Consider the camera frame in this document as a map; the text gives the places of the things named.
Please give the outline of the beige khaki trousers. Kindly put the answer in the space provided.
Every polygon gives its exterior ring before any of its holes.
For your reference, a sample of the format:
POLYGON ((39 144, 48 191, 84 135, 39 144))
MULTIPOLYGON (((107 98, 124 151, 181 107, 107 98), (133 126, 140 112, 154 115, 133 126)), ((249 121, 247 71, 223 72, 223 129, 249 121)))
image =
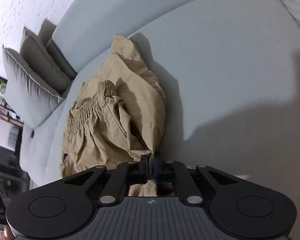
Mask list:
POLYGON ((62 141, 61 176, 97 165, 112 170, 158 149, 166 97, 133 40, 114 35, 110 53, 83 82, 69 109, 62 141))

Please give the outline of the light grey throw pillow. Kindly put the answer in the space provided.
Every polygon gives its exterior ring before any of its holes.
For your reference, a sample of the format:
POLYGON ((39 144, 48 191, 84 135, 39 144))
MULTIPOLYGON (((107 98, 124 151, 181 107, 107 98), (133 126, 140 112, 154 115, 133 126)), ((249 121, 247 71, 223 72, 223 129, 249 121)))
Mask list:
POLYGON ((27 126, 37 128, 63 98, 15 50, 3 47, 2 60, 7 75, 6 102, 27 126))

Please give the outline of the dark shelf with items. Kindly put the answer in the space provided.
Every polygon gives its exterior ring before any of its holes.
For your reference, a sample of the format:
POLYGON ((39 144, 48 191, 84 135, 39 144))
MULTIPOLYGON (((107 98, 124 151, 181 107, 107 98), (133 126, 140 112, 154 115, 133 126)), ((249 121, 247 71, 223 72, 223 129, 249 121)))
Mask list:
POLYGON ((23 122, 4 100, 6 82, 0 77, 0 195, 7 207, 29 189, 30 178, 19 165, 23 122))

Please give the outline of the light grey sofa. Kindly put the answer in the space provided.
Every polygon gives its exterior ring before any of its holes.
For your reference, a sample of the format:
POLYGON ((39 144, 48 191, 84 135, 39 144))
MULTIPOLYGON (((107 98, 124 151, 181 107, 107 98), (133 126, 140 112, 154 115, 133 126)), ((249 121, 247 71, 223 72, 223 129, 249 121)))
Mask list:
POLYGON ((53 39, 77 76, 42 126, 24 127, 20 165, 36 184, 60 177, 67 111, 117 33, 165 92, 163 156, 300 189, 300 0, 75 0, 53 39))

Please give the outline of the dark grey throw pillow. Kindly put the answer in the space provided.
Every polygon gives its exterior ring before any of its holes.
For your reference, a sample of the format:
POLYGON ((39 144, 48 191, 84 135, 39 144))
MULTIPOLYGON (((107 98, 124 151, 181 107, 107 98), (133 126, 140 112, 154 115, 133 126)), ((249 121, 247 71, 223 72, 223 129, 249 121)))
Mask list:
POLYGON ((76 72, 61 54, 53 40, 47 44, 26 27, 20 44, 20 55, 51 88, 63 94, 76 77, 76 72))

